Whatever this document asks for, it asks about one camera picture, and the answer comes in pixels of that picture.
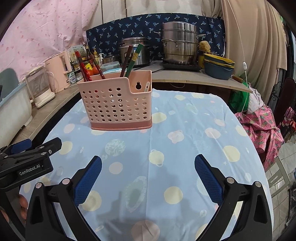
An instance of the green bag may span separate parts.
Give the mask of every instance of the green bag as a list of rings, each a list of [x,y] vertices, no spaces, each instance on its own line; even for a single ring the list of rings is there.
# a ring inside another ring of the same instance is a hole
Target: green bag
[[[228,100],[228,105],[233,113],[245,112],[249,108],[249,101],[250,93],[244,91],[232,91]]]

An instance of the wooden countertop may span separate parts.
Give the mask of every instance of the wooden countertop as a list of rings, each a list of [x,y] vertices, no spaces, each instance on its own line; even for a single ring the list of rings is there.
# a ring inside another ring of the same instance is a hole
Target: wooden countertop
[[[150,69],[152,72],[163,69],[162,61],[152,61],[151,65],[141,68],[141,70],[145,69]],[[219,80],[206,75],[204,72],[161,70],[152,74],[152,81],[211,85],[252,93],[249,88],[232,78],[230,78],[229,80]]]
[[[33,140],[38,132],[45,124],[58,112],[69,100],[71,100],[79,92],[78,86],[74,85],[56,94],[50,102],[46,103],[40,109],[32,108],[33,119],[24,126],[13,139],[13,143],[20,142],[25,139]]]
[[[161,61],[153,61],[151,65],[141,68],[141,70],[150,69],[153,72],[162,68],[163,67]],[[161,70],[152,74],[152,81],[211,85],[251,93],[251,90],[249,88],[233,79],[219,80],[199,72]],[[57,113],[78,92],[78,86],[74,85],[57,93],[54,99],[46,103],[40,109],[34,107],[32,109],[32,121],[17,133],[17,135],[13,139],[13,143],[25,140],[27,138],[33,140],[38,132],[54,116],[54,114]]]

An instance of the red chopstick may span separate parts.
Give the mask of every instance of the red chopstick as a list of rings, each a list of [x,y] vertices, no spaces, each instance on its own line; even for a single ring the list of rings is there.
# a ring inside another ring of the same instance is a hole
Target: red chopstick
[[[103,80],[106,79],[106,77],[103,75],[103,72],[102,72],[100,66],[98,65],[98,62],[96,61],[96,59],[94,58],[94,56],[92,55],[92,53],[90,54],[90,56],[91,56],[91,59],[92,59],[94,65],[96,66],[96,69],[98,70],[100,76],[102,77],[102,79]]]
[[[121,73],[120,73],[120,77],[123,77],[124,76],[124,72],[126,70],[126,66],[128,64],[128,60],[130,58],[130,55],[131,55],[132,50],[133,50],[133,46],[132,45],[129,45],[128,46],[128,51],[126,52],[126,57],[124,59],[124,63],[122,65],[122,70],[121,70]]]
[[[84,66],[84,63],[82,62],[82,58],[81,58],[79,52],[75,51],[75,55],[77,57],[77,60],[78,60],[79,66],[80,66],[81,73],[84,77],[84,81],[91,81],[91,77],[89,76],[89,73],[87,72],[87,70]]]

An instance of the tablecloth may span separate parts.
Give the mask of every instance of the tablecloth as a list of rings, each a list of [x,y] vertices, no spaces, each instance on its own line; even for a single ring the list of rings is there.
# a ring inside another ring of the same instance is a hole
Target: tablecloth
[[[203,154],[226,177],[260,181],[273,222],[260,158],[226,103],[212,94],[153,89],[152,96],[153,126],[136,131],[91,130],[80,100],[45,140],[62,140],[51,156],[53,172],[23,185],[21,194],[29,200],[37,182],[58,184],[97,155],[102,171],[79,209],[102,241],[195,240],[218,208],[194,168],[195,157]],[[222,239],[231,234],[240,207]],[[56,209],[66,234],[75,239],[58,204]]]

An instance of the pot handle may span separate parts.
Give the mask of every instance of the pot handle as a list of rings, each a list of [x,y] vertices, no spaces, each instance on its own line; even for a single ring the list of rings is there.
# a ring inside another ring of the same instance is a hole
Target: pot handle
[[[176,47],[178,47],[178,43],[176,41],[172,40],[172,39],[162,39],[161,41],[165,44],[165,46],[166,46],[166,41],[171,41],[171,42],[174,42],[176,44]]]
[[[196,36],[196,39],[198,40],[199,37],[204,37],[204,36],[206,36],[206,34],[199,34]]]

